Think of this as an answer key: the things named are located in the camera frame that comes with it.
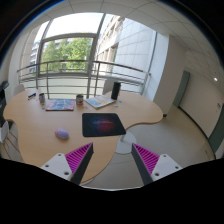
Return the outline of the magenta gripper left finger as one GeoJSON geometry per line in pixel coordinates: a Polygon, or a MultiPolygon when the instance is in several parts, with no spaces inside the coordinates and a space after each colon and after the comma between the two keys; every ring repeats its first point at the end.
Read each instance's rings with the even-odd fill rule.
{"type": "Polygon", "coordinates": [[[42,166],[42,169],[79,185],[93,153],[92,143],[67,154],[57,153],[42,166]]]}

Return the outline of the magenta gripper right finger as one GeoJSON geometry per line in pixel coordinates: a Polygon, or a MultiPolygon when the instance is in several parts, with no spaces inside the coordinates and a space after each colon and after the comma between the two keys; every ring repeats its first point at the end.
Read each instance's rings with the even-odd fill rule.
{"type": "Polygon", "coordinates": [[[132,144],[131,153],[144,185],[150,184],[182,169],[169,155],[158,155],[135,143],[132,144]]]}

